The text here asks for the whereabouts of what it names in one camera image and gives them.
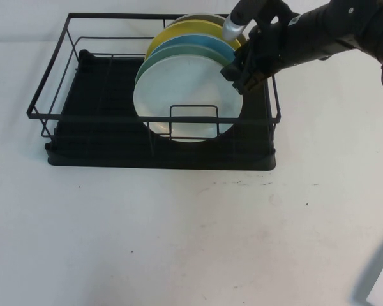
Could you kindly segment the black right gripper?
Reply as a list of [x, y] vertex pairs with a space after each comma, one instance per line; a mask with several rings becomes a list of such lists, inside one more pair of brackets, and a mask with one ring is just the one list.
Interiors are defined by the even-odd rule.
[[247, 71], [243, 72], [246, 47], [237, 49], [234, 60], [221, 69], [226, 80], [236, 80], [233, 87], [238, 93], [253, 92], [262, 86], [265, 76], [299, 64], [289, 58], [285, 49], [289, 23], [296, 22], [298, 17], [298, 14], [258, 14], [255, 17], [257, 25], [250, 33]]

